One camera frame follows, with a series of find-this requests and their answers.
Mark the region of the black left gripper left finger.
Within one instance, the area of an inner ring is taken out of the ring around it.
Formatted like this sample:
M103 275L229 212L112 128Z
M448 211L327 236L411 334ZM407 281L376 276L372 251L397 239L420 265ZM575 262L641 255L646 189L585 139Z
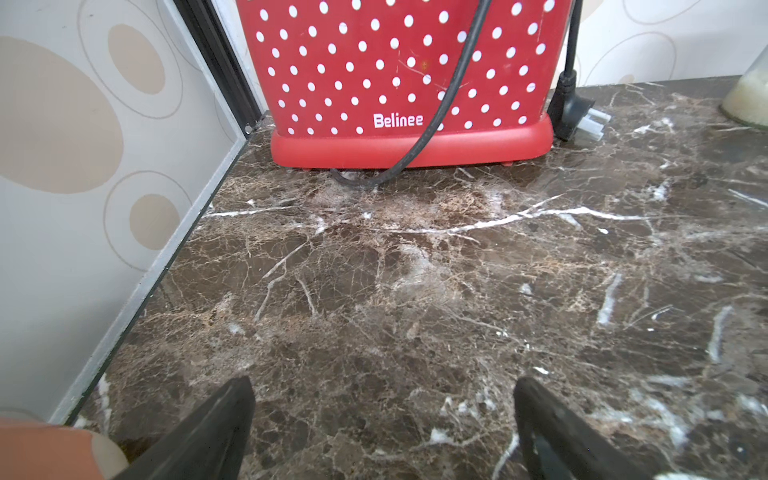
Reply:
M255 408L250 379L233 378L149 448L119 479L236 479Z

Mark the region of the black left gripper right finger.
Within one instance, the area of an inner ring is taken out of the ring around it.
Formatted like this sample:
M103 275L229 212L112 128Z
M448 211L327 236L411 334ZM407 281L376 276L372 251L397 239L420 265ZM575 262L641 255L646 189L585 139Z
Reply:
M649 479L535 378L514 388L524 466L532 479Z

